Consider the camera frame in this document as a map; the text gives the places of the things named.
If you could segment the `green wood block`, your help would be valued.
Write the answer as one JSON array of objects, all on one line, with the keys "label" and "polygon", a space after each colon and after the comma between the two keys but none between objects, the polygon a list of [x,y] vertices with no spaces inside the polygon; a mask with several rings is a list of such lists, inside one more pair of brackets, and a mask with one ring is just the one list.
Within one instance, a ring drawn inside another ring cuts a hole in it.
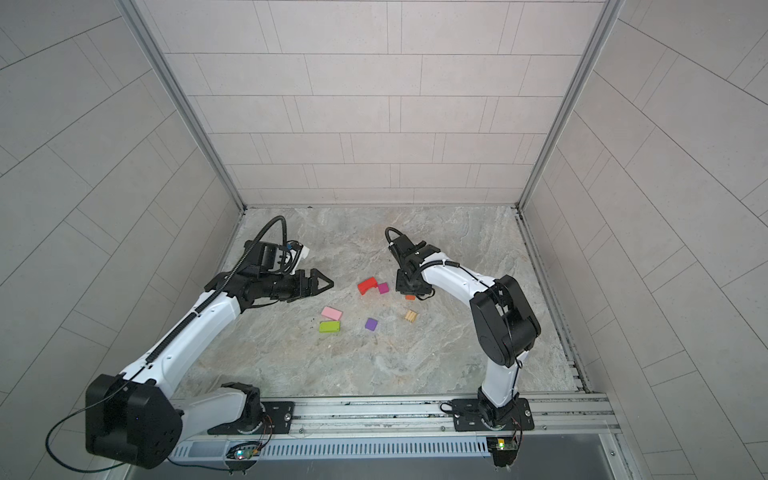
[{"label": "green wood block", "polygon": [[318,326],[320,333],[337,333],[341,330],[341,323],[339,321],[324,321]]}]

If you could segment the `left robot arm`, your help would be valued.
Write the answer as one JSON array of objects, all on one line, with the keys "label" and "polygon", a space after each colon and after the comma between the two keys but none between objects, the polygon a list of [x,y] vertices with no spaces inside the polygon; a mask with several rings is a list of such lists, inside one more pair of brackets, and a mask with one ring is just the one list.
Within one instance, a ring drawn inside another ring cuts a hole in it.
[{"label": "left robot arm", "polygon": [[149,351],[117,375],[99,375],[86,390],[85,449],[142,468],[165,461],[176,445],[201,433],[258,432],[267,426],[259,388],[229,382],[181,403],[172,397],[208,345],[245,311],[323,293],[332,280],[299,263],[307,249],[248,240],[230,271],[213,277],[194,306]]}]

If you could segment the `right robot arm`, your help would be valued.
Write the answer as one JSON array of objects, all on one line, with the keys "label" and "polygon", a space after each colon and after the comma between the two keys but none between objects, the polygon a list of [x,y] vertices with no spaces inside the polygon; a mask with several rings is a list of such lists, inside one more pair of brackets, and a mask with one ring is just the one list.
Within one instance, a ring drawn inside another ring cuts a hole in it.
[{"label": "right robot arm", "polygon": [[489,430],[531,430],[530,408],[517,382],[542,329],[518,281],[474,272],[431,244],[413,243],[394,227],[385,229],[385,239],[398,264],[397,292],[427,300],[441,289],[470,310],[488,362],[478,400],[469,407],[455,406],[453,415],[478,418]]}]

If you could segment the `pink wood block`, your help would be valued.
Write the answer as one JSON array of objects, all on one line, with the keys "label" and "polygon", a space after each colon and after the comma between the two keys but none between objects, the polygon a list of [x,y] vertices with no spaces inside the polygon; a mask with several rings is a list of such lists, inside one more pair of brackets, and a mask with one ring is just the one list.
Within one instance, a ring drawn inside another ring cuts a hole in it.
[{"label": "pink wood block", "polygon": [[326,306],[321,311],[321,315],[331,321],[339,321],[342,318],[343,313],[340,310]]}]

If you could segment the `red wood block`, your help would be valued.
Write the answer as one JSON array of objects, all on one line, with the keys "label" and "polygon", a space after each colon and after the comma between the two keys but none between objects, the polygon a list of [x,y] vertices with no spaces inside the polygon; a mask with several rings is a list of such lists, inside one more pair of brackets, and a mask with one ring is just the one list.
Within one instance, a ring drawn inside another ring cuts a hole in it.
[{"label": "red wood block", "polygon": [[358,292],[365,295],[371,289],[377,289],[378,282],[374,277],[370,277],[357,285]]}]

